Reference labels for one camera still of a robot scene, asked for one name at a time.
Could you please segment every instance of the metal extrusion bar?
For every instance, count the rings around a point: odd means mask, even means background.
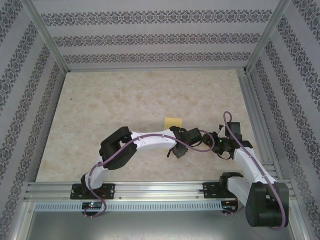
[[[277,4],[277,6],[275,7],[270,20],[268,21],[265,29],[263,30],[263,33],[261,34],[261,37],[258,41],[258,43],[256,44],[252,54],[250,55],[250,58],[247,62],[247,65],[245,66],[246,70],[245,73],[250,73],[251,70],[255,67],[255,64],[261,54],[261,52],[263,51],[266,43],[268,42],[269,38],[271,37],[271,34],[273,33],[273,31],[276,29],[276,26],[280,20],[280,18],[282,17],[282,15],[284,14],[286,8],[288,7],[290,3],[290,0],[280,0]]]
[[[277,177],[279,179],[283,179],[277,156],[273,148],[268,133],[268,128],[264,121],[262,110],[252,85],[251,78],[250,76],[246,75],[244,71],[237,71],[237,75],[241,91],[243,93],[244,102],[248,111],[254,138],[258,144],[261,162],[273,162]]]
[[[33,0],[21,0],[21,3],[65,76],[69,72],[68,65],[54,38],[51,36],[44,20],[38,12]]]
[[[204,198],[203,182],[113,182],[115,184],[112,202],[159,202],[159,201],[234,201],[235,198]],[[286,183],[291,199],[295,199],[289,180]],[[70,192],[73,182],[34,182],[29,183],[24,201],[26,202],[88,202],[90,200],[72,200]]]
[[[289,201],[289,222],[295,239],[311,239],[296,199]]]
[[[90,72],[150,72],[150,71],[212,71],[212,70],[242,70],[243,66],[198,66],[198,67],[145,67],[145,68],[87,68],[72,69],[71,73],[90,73]]]
[[[27,239],[28,231],[30,228],[31,220],[35,211],[35,202],[23,202],[18,212],[15,226],[11,233],[12,240],[25,240]]]

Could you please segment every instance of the beige marble floor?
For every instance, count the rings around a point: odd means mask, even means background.
[[[79,181],[95,164],[101,141],[122,126],[158,132],[171,117],[182,119],[187,130],[212,132],[225,110],[241,123],[243,139],[258,156],[235,70],[68,73],[36,181]],[[241,170],[213,152],[166,155],[163,149],[138,152],[106,181],[216,180]]]

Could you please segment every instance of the striped wall pattern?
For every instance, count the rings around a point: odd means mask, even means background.
[[[38,30],[36,29],[35,25],[30,22],[1,78],[0,114],[3,110],[3,106],[7,103],[7,98],[11,93],[12,87],[17,81],[17,77],[19,76],[21,68],[26,62],[30,48],[33,45],[37,35]]]
[[[0,1],[0,240],[35,180],[63,76],[19,1]]]
[[[77,63],[130,63],[130,62],[201,62],[246,61],[248,52],[182,52],[64,55],[67,64]]]
[[[34,3],[68,67],[78,70],[244,67],[248,58],[239,55],[251,54],[278,0]]]
[[[0,46],[22,9],[19,0],[8,0],[0,10]]]
[[[256,44],[259,33],[187,33],[55,37],[58,47],[153,44]]]
[[[295,7],[303,17],[306,25],[312,31],[315,39],[320,43],[320,7],[315,1],[293,0]]]
[[[316,1],[292,0],[251,79],[311,239],[320,239],[320,47]]]
[[[45,24],[107,25],[107,24],[179,24],[179,23],[236,23],[269,20],[271,10],[161,10],[161,11],[113,11],[42,14]]]

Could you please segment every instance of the enclosure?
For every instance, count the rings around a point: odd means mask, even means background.
[[[320,239],[319,0],[0,5],[0,239]],[[213,152],[137,152],[97,219],[70,199],[120,127],[212,132],[224,111],[289,187],[284,230],[208,205],[203,182],[243,172]]]

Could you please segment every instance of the yellow sticky note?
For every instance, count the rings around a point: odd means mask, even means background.
[[[165,117],[164,118],[164,130],[169,129],[172,126],[182,128],[182,119]]]

